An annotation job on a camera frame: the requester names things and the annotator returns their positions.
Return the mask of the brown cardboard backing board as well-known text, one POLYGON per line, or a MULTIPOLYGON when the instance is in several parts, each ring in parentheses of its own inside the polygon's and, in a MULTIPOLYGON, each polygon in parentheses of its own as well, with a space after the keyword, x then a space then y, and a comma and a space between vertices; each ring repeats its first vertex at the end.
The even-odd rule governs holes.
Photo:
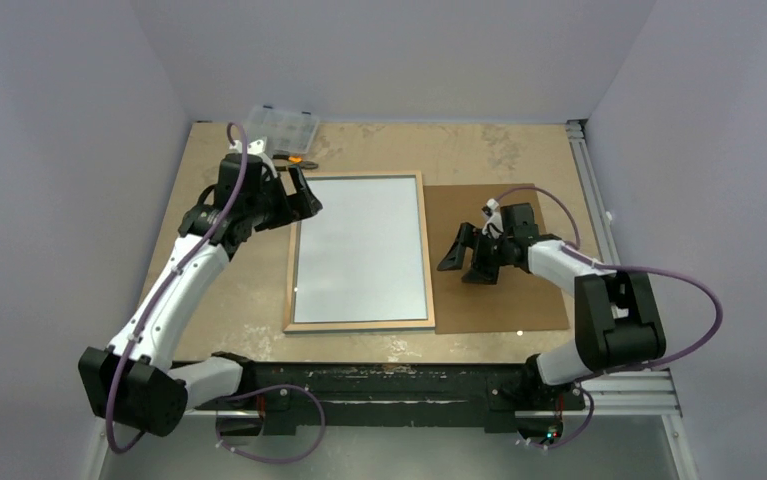
POLYGON ((562 290, 551 282, 515 267, 499 270, 495 285, 467 284, 462 275, 470 266, 467 252, 461 270, 439 271, 459 226, 485 223, 481 208, 508 185, 427 185, 424 187, 431 263, 434 314, 438 334, 504 333, 567 330, 570 321, 562 290))

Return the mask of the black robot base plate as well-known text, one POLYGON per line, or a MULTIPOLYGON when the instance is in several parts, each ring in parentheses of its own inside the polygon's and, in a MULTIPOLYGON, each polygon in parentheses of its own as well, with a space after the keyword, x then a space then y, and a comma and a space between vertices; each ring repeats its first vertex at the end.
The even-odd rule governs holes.
POLYGON ((262 415, 265 434, 291 435, 320 425, 544 431, 584 407, 571 387, 542 385, 524 363, 249 361, 230 398, 201 408, 262 415))

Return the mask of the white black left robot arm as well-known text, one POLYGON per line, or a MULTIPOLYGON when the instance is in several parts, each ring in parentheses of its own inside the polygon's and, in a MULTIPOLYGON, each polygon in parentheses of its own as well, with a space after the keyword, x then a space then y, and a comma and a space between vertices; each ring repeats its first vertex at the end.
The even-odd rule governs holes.
POLYGON ((271 167, 262 154, 229 153, 215 183, 183 215, 172 252, 136 312, 103 348, 89 347, 78 372, 106 435, 126 426, 170 434, 191 409, 216 399, 243 409, 257 382, 243 361, 217 354, 177 367, 174 354, 202 297, 255 232, 315 216, 322 208, 302 167, 271 167))

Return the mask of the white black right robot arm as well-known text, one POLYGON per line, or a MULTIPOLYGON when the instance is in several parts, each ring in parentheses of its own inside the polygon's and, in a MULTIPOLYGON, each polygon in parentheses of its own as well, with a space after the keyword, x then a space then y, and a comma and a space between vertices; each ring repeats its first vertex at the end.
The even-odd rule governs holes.
POLYGON ((466 284, 495 285, 501 268, 515 267, 574 298, 573 339, 527 362, 532 373, 521 379, 520 392, 528 404, 543 407, 560 385, 664 356, 667 341, 647 273, 575 253, 558 236, 541 233, 528 203, 501 206, 491 199, 482 211, 483 226, 460 224, 439 271, 460 270, 466 284))

